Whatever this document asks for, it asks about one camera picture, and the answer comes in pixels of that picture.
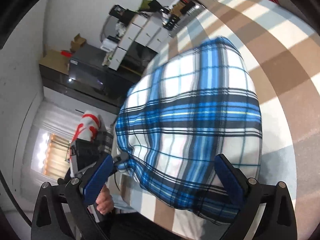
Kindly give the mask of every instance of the blue and white plaid fabric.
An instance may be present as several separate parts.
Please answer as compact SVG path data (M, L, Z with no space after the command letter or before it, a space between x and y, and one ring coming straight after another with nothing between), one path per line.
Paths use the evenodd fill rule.
M153 67L129 92L116 123L119 166L140 186L176 209L218 225L238 212L214 170L223 153L256 177L262 146L254 86L236 47L209 40Z

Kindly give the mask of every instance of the white curtain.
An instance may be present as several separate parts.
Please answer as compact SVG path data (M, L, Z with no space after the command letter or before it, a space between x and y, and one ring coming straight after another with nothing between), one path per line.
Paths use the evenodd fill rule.
M33 124L38 128L71 140L81 116L80 113L72 113L44 100L36 113Z

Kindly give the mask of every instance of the black cable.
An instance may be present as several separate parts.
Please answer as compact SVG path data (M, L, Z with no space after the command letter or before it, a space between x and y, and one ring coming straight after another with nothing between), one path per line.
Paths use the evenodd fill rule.
M27 215L23 212L23 210L21 209L21 207L19 206L18 202L16 201L16 199L14 198L14 196L12 195L8 184L6 183L2 172L0 170L0 182L2 183L2 186L4 187L4 190L6 191L8 197L10 198L12 204L14 205L14 207L16 208L16 210L18 211L18 213L20 214L20 216L22 216L22 218L25 220L25 222L31 227L31 221L30 219L27 217Z
M117 184L117 181L116 181L116 174L114 174L114 176L115 176L115 184L116 184L118 190L120 191L120 189L119 189L119 187L118 187L118 184Z

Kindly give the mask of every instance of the table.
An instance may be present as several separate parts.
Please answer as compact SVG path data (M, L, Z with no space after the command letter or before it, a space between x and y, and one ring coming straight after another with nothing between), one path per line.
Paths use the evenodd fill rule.
M298 239L307 239L320 221L320 37L271 1L218 0L173 38L145 73L217 36L238 48L258 95L263 130L259 181L286 182ZM135 210L183 238L219 239L226 230L168 207L127 176L122 177L121 195Z

